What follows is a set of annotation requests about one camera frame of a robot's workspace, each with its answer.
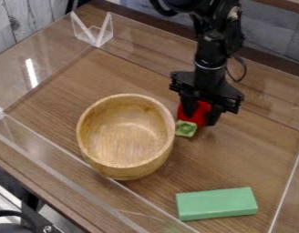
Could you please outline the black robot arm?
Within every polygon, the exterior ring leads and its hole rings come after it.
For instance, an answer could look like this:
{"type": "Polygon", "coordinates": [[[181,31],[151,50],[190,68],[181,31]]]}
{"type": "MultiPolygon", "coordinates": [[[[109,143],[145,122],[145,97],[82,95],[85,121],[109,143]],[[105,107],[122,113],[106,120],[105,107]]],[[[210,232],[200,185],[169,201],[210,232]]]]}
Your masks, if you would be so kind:
{"type": "Polygon", "coordinates": [[[228,62],[242,48],[240,0],[150,0],[155,10],[192,17],[198,39],[193,71],[170,73],[170,89],[180,94],[178,118],[213,127],[222,114],[237,114],[245,94],[234,87],[244,78],[232,75],[228,62]]]}

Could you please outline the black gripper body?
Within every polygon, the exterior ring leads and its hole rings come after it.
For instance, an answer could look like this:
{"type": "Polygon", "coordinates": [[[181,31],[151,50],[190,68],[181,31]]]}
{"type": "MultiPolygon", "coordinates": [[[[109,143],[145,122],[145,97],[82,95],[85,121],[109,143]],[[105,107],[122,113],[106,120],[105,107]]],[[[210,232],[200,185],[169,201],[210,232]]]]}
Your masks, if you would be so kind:
{"type": "Polygon", "coordinates": [[[198,101],[208,102],[212,106],[220,105],[224,112],[238,113],[241,102],[245,100],[244,93],[234,88],[224,77],[220,83],[210,81],[209,84],[197,84],[196,73],[188,71],[176,71],[170,73],[172,83],[170,90],[188,94],[198,101]]]}

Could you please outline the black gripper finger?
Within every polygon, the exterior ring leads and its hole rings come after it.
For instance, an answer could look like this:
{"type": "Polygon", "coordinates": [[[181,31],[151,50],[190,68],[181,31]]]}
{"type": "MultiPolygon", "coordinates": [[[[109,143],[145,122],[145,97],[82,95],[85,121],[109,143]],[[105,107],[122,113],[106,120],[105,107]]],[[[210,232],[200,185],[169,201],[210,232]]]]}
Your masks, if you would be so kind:
{"type": "Polygon", "coordinates": [[[184,113],[188,117],[192,117],[198,110],[198,100],[188,94],[181,95],[181,102],[184,105],[184,113]]]}
{"type": "Polygon", "coordinates": [[[208,116],[208,126],[209,127],[213,127],[217,124],[222,113],[224,113],[224,108],[220,105],[213,105],[212,111],[210,111],[209,116],[208,116]]]}

